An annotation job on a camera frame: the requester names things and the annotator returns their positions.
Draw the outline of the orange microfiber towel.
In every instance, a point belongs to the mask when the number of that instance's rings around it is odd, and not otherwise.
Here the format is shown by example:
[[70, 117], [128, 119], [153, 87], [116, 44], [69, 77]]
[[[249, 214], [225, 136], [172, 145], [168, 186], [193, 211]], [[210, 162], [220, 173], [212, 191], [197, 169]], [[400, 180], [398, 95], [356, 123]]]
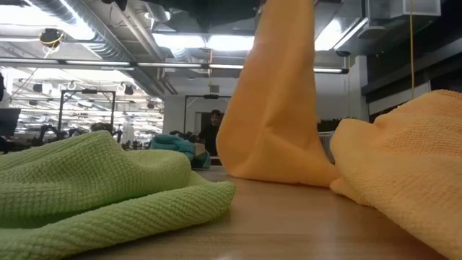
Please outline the orange microfiber towel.
[[267, 0], [217, 135], [228, 174], [329, 186], [339, 174], [318, 136], [313, 0]]
[[462, 260], [462, 93], [428, 92], [372, 123], [344, 119], [330, 149], [333, 192]]

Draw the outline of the teal microfiber towel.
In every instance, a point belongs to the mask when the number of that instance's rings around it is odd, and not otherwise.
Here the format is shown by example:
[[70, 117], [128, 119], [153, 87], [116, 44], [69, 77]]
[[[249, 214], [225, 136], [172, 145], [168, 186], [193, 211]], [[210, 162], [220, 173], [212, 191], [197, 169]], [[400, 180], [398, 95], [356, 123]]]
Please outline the teal microfiber towel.
[[177, 135], [158, 134], [150, 144], [151, 150], [171, 150], [184, 154], [193, 169], [210, 169], [211, 156], [201, 143], [190, 142]]

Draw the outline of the green microfiber towel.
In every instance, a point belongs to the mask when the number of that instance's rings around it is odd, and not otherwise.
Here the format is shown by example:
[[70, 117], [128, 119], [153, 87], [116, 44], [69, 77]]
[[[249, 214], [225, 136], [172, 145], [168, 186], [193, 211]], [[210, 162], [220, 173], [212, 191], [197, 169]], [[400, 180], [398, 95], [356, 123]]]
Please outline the green microfiber towel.
[[222, 216], [233, 183], [106, 131], [0, 155], [0, 260], [58, 260]]

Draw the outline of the person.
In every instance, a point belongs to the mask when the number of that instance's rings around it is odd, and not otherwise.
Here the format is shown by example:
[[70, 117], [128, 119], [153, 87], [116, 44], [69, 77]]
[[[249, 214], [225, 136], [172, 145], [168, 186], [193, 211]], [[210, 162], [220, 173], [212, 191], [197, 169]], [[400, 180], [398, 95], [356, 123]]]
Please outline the person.
[[108, 131], [110, 133], [113, 132], [113, 126], [110, 123], [94, 123], [90, 127], [91, 132], [94, 131]]
[[204, 144], [206, 151], [213, 157], [218, 155], [216, 139], [222, 122], [222, 116], [223, 114], [220, 110], [213, 110], [210, 116], [210, 123], [196, 137], [196, 141]]

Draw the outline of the long ceiling light bar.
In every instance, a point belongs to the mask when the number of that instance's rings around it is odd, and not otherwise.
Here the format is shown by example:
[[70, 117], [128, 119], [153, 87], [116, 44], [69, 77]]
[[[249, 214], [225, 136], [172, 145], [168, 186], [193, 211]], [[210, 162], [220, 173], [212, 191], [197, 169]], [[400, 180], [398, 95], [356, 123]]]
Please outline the long ceiling light bar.
[[170, 62], [138, 62], [138, 61], [95, 61], [95, 60], [66, 60], [51, 58], [10, 58], [0, 57], [0, 64], [35, 66], [35, 67], [98, 67], [115, 70], [134, 70], [135, 68], [162, 69], [205, 69], [205, 70], [242, 70], [243, 65], [236, 64], [204, 64], [204, 63], [170, 63]]

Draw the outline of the black round ceiling device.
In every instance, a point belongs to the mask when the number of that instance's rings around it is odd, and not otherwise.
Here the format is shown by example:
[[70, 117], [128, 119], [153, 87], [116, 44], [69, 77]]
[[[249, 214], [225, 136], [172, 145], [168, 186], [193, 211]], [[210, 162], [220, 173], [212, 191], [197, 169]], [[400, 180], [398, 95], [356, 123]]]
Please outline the black round ceiling device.
[[39, 35], [39, 42], [46, 47], [49, 48], [57, 48], [65, 33], [61, 30], [55, 28], [46, 28], [40, 35]]

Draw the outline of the white ceiling box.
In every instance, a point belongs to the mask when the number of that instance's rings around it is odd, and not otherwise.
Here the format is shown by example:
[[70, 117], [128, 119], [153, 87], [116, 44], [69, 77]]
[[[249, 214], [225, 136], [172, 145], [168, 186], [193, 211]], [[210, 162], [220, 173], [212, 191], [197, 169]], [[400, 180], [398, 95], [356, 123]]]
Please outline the white ceiling box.
[[373, 19], [394, 19], [418, 15], [439, 17], [441, 0], [366, 0]]

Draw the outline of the dark computer monitor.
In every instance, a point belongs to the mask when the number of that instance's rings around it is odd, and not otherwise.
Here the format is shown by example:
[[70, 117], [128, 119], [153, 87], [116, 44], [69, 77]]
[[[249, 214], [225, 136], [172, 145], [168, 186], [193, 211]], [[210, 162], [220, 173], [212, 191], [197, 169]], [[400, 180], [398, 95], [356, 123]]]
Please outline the dark computer monitor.
[[14, 135], [20, 113], [20, 108], [0, 108], [0, 136]]

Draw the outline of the black gantry frame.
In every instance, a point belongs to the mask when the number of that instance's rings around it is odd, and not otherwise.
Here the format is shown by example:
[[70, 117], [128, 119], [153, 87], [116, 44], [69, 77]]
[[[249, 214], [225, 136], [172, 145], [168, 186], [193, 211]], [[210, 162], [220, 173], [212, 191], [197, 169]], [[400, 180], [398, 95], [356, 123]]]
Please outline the black gantry frame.
[[229, 100], [231, 98], [230, 95], [217, 95], [217, 94], [205, 94], [205, 95], [185, 95], [184, 96], [184, 104], [183, 104], [183, 131], [186, 131], [187, 127], [187, 110], [190, 105], [193, 104], [193, 101], [188, 103], [189, 98], [203, 98], [206, 100], [217, 100], [217, 99], [225, 99]]
[[61, 97], [60, 97], [60, 106], [58, 110], [58, 127], [56, 133], [56, 140], [64, 139], [64, 135], [61, 132], [61, 125], [62, 125], [62, 116], [64, 111], [64, 104], [70, 100], [74, 101], [73, 96], [76, 93], [81, 93], [83, 95], [96, 95], [96, 94], [111, 94], [112, 98], [106, 98], [105, 101], [110, 101], [111, 110], [110, 110], [110, 128], [108, 131], [111, 135], [113, 135], [113, 123], [114, 123], [114, 113], [116, 108], [116, 92], [109, 91], [109, 90], [96, 90], [96, 89], [83, 89], [83, 90], [62, 90]]

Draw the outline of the silver ceiling duct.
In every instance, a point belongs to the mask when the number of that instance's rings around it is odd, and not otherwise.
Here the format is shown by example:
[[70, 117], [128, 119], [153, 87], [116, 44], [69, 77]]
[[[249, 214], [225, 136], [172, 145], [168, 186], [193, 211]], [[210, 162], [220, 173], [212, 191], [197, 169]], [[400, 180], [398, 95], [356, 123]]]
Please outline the silver ceiling duct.
[[[55, 17], [65, 25], [76, 27], [82, 25], [93, 34], [93, 38], [85, 41], [85, 47], [100, 58], [101, 61], [132, 62], [134, 57], [108, 29], [105, 23], [89, 8], [84, 0], [28, 0], [33, 7]], [[140, 68], [123, 70], [123, 74], [131, 77], [145, 93], [163, 97], [174, 95], [176, 90], [166, 80], [156, 74], [150, 76]]]

